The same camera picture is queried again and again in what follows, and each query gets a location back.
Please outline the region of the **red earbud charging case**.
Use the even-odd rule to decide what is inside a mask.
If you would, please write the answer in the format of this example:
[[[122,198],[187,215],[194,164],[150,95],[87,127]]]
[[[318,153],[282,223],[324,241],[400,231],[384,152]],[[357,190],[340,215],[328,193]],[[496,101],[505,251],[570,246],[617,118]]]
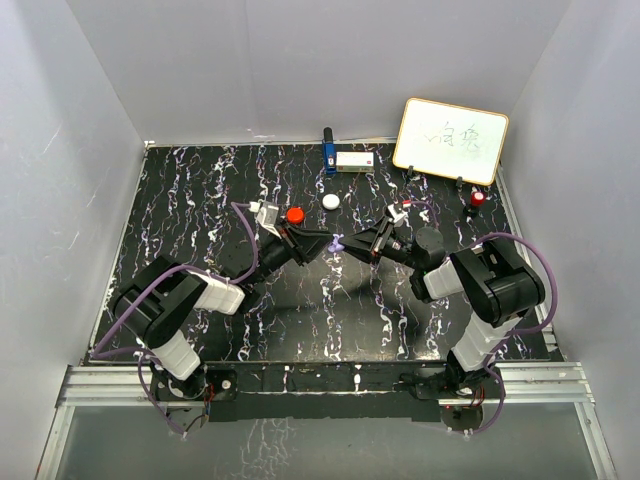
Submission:
[[[290,207],[286,212],[286,220],[292,225],[301,225],[305,220],[305,212],[301,207]]]

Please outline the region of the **purple earbud charging case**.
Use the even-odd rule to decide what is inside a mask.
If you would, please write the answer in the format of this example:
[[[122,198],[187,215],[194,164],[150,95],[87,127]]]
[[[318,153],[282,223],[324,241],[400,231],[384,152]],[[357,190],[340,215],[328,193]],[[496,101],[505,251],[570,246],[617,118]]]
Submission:
[[[341,243],[341,239],[344,237],[343,234],[334,234],[333,240],[328,245],[327,250],[330,253],[339,253],[345,249],[345,246]]]

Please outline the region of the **white earbud charging case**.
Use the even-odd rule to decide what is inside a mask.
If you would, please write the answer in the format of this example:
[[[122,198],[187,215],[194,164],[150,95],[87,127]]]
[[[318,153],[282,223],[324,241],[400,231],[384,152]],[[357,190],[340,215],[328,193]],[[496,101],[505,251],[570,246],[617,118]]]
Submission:
[[[341,200],[336,194],[326,194],[322,198],[322,206],[328,211],[337,210],[340,204]]]

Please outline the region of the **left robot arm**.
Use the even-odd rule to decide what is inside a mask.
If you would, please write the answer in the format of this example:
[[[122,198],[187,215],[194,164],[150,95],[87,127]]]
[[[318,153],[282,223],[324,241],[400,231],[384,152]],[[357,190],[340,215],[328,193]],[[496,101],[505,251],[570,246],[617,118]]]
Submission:
[[[291,260],[300,266],[310,263],[332,240],[327,230],[280,222],[257,248],[256,268],[232,272],[240,279],[237,284],[161,255],[118,290],[110,310],[168,372],[174,390],[194,399],[204,392],[207,376],[182,332],[191,312],[204,309],[233,316],[251,310],[264,294],[262,284],[274,272]]]

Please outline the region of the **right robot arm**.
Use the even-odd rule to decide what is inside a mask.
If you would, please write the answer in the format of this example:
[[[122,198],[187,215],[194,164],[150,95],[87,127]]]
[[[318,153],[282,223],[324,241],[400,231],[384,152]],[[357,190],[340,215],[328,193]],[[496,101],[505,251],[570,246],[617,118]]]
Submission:
[[[466,296],[469,323],[448,353],[444,371],[430,377],[439,389],[466,397],[488,376],[490,352],[545,300],[542,280],[509,243],[512,238],[489,235],[478,246],[449,254],[439,230],[423,227],[406,241],[383,218],[338,244],[364,263],[376,265],[387,258],[410,268],[411,290],[426,304],[458,293]]]

